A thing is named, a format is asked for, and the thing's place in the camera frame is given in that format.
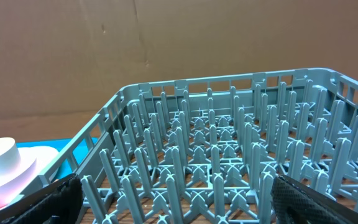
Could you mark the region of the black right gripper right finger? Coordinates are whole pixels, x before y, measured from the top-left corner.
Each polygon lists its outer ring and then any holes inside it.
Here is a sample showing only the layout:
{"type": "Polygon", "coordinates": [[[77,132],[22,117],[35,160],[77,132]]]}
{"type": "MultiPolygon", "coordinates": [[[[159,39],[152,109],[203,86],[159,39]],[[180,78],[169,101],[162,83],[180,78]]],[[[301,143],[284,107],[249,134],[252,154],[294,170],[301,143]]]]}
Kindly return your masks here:
{"type": "Polygon", "coordinates": [[[272,207],[279,224],[358,224],[358,213],[287,175],[274,178],[272,207]]]}

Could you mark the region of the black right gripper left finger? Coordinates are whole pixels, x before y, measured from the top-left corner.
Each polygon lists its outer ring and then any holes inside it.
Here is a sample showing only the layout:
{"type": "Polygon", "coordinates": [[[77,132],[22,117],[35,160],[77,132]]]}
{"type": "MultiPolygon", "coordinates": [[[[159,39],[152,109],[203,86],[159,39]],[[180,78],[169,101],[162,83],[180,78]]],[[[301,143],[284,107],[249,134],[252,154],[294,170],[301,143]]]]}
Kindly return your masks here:
{"type": "Polygon", "coordinates": [[[70,174],[0,210],[0,224],[75,224],[83,206],[81,180],[70,174]]]}

